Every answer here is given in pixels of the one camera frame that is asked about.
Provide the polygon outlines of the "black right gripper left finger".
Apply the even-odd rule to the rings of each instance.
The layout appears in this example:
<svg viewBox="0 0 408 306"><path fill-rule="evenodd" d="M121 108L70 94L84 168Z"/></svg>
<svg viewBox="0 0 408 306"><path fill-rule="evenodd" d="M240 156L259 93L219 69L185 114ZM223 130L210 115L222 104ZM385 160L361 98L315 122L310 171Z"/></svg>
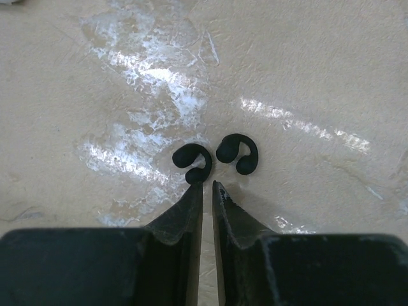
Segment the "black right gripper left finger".
<svg viewBox="0 0 408 306"><path fill-rule="evenodd" d="M203 186L139 228L26 228L1 238L2 305L196 305Z"/></svg>

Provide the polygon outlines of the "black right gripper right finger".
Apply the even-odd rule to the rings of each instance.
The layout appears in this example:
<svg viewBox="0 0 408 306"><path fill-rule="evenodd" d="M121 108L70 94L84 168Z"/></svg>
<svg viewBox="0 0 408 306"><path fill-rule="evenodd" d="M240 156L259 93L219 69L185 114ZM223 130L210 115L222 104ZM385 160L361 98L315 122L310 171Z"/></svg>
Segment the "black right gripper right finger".
<svg viewBox="0 0 408 306"><path fill-rule="evenodd" d="M279 234L212 186L220 305L406 305L407 246L384 234Z"/></svg>

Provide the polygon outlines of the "black earbud one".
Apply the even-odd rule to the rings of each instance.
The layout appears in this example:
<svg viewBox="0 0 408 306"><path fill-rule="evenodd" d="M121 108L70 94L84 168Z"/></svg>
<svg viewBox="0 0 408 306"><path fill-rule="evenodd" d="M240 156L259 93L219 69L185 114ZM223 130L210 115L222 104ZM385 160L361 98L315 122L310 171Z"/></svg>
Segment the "black earbud one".
<svg viewBox="0 0 408 306"><path fill-rule="evenodd" d="M238 157L241 143L249 148L250 153L249 155L242 156L237 161L235 168L239 174L249 175L258 166L259 152L257 145L248 136L240 133L225 136L215 153L220 162L230 164Z"/></svg>
<svg viewBox="0 0 408 306"><path fill-rule="evenodd" d="M178 168L191 166L198 156L203 156L205 165L203 168L192 168L185 174L185 180L190 185L198 182L203 183L210 176L213 163L210 152L200 144L187 143L177 149L172 155L173 164Z"/></svg>

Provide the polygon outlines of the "white earbud charging case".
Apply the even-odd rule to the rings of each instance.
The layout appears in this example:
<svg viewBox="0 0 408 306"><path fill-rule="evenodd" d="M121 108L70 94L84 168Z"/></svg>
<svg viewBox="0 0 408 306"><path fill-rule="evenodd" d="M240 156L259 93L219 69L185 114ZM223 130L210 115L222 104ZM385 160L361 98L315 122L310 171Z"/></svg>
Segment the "white earbud charging case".
<svg viewBox="0 0 408 306"><path fill-rule="evenodd" d="M22 0L0 0L0 4L13 5L14 3L21 2Z"/></svg>

